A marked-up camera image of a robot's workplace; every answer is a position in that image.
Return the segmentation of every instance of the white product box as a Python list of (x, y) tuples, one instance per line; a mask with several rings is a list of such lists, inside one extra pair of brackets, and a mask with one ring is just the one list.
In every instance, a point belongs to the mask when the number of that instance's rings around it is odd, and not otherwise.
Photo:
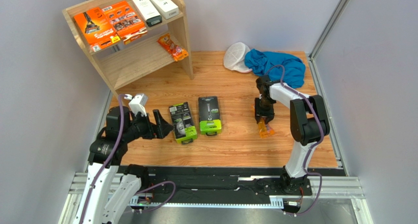
[(132, 1), (135, 3), (136, 8), (138, 8), (139, 13), (147, 23), (147, 26), (152, 27), (153, 25), (157, 25), (162, 22), (161, 15), (158, 13), (157, 9), (154, 7), (150, 0)]
[(179, 14), (179, 7), (171, 0), (151, 0), (151, 2), (165, 19)]

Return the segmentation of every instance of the orange product box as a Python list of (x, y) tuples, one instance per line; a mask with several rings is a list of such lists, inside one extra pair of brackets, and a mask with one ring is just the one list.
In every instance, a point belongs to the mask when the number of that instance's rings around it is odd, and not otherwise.
[(74, 20), (93, 51), (102, 50), (120, 41), (115, 28), (98, 7), (75, 15)]
[(118, 2), (102, 10), (124, 44), (130, 43), (148, 32), (144, 22), (126, 1)]

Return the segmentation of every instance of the wooden shelf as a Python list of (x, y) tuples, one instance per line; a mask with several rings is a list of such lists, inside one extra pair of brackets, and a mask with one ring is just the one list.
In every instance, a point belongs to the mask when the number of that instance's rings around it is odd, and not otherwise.
[[(147, 35), (145, 35), (143, 37), (145, 38), (144, 41), (134, 41), (133, 46), (122, 49), (103, 59), (99, 59), (98, 56), (95, 55), (99, 51), (93, 52), (91, 50), (82, 31), (75, 23), (74, 16), (95, 7), (104, 8), (120, 1), (123, 0), (88, 0), (62, 11), (65, 20), (74, 35), (74, 39), (114, 95), (118, 94), (117, 90), (121, 87), (174, 62), (173, 57), (157, 43), (158, 37), (163, 35), (163, 33), (152, 37), (147, 37)], [(139, 15), (132, 0), (125, 1), (127, 1)], [(183, 0), (171, 1), (179, 7), (179, 15), (168, 20), (163, 18), (162, 23), (153, 27), (147, 27), (147, 29), (148, 31), (151, 31), (162, 25), (168, 26), (168, 31), (172, 40), (189, 53), (189, 56), (180, 61), (179, 64), (182, 66), (188, 77), (193, 79), (194, 75), (185, 3)]]
[[(173, 57), (157, 43), (157, 39), (165, 33), (152, 36), (102, 60), (102, 71), (116, 90), (174, 62)], [(170, 37), (174, 43), (179, 43), (176, 37)]]

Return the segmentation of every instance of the blue towel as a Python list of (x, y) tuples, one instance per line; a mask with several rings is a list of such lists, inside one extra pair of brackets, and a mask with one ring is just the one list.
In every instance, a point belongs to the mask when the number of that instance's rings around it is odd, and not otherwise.
[[(300, 88), (304, 84), (305, 64), (298, 57), (281, 52), (251, 50), (245, 55), (245, 65), (253, 69), (254, 74), (263, 76), (275, 65), (283, 65), (286, 69), (283, 82), (292, 88)], [(271, 80), (279, 80), (282, 77), (281, 67), (273, 68), (268, 73)]]

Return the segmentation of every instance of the white wall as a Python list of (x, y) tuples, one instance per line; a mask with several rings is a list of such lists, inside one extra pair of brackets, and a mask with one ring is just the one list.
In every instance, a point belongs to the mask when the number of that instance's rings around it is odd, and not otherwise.
[(84, 0), (0, 0), (0, 223), (58, 222), (108, 88), (61, 13)]
[(310, 52), (339, 0), (184, 0), (192, 50)]
[(417, 223), (418, 3), (351, 0), (316, 59), (374, 223)]

